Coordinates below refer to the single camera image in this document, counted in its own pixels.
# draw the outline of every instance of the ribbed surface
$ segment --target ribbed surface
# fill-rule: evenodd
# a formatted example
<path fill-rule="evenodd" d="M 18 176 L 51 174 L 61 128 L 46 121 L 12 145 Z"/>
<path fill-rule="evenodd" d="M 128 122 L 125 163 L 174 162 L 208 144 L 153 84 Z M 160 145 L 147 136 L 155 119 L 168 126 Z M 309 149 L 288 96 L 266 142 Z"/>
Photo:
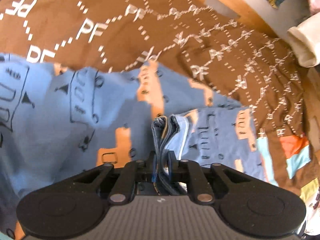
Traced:
<path fill-rule="evenodd" d="M 188 196 L 136 196 L 126 206 L 110 209 L 92 231 L 74 240 L 245 240 L 227 227 L 209 206 L 200 206 Z M 298 240 L 297 236 L 282 240 Z M 25 240 L 38 240 L 26 237 Z"/>

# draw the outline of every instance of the cream fabric cuff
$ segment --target cream fabric cuff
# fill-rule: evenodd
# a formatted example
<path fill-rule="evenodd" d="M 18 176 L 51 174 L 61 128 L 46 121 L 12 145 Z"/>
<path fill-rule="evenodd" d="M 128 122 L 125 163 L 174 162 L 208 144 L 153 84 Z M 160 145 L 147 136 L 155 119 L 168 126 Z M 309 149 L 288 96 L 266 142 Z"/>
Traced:
<path fill-rule="evenodd" d="M 300 66 L 313 67 L 320 63 L 320 13 L 288 30 L 288 42 Z"/>

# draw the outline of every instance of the brown bedsheet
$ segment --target brown bedsheet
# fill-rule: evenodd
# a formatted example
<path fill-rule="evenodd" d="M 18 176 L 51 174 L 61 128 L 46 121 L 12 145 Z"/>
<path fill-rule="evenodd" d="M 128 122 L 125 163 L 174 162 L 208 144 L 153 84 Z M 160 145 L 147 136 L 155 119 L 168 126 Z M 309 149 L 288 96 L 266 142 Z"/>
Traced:
<path fill-rule="evenodd" d="M 286 169 L 284 138 L 305 139 L 290 49 L 196 0 L 1 0 L 0 51 L 106 72 L 158 60 L 251 107 L 280 187 L 300 195 L 320 176 L 313 155 L 293 178 Z"/>

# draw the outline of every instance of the light blue strip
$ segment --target light blue strip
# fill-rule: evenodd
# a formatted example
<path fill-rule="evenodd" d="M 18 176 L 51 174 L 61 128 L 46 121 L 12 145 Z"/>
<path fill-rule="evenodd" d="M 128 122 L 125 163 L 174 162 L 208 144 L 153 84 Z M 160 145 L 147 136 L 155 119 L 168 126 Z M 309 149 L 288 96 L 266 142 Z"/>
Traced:
<path fill-rule="evenodd" d="M 309 156 L 309 145 L 305 146 L 298 154 L 292 155 L 287 159 L 287 172 L 289 179 L 292 179 L 298 169 L 311 162 Z"/>
<path fill-rule="evenodd" d="M 12 240 L 12 239 L 0 232 L 0 240 Z"/>
<path fill-rule="evenodd" d="M 258 138 L 257 139 L 258 151 L 261 153 L 266 173 L 267 179 L 270 184 L 279 187 L 279 184 L 275 181 L 275 174 L 273 172 L 272 158 L 269 152 L 268 138 Z"/>

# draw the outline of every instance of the white zipper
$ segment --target white zipper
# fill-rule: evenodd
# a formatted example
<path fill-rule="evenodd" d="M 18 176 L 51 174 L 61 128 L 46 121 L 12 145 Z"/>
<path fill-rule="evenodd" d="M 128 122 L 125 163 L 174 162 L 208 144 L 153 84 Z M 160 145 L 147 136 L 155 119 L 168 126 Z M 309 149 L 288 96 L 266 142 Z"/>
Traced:
<path fill-rule="evenodd" d="M 188 121 L 188 119 L 187 119 L 186 117 L 184 117 L 183 120 L 184 120 L 185 123 L 186 123 L 186 129 L 185 129 L 185 131 L 184 131 L 183 140 L 182 140 L 182 145 L 181 145 L 181 148 L 180 148 L 180 151 L 179 151 L 178 161 L 181 160 L 182 151 L 183 151 L 184 145 L 185 145 L 185 143 L 186 143 L 187 136 L 188 136 L 188 130 L 189 130 L 189 121 Z"/>

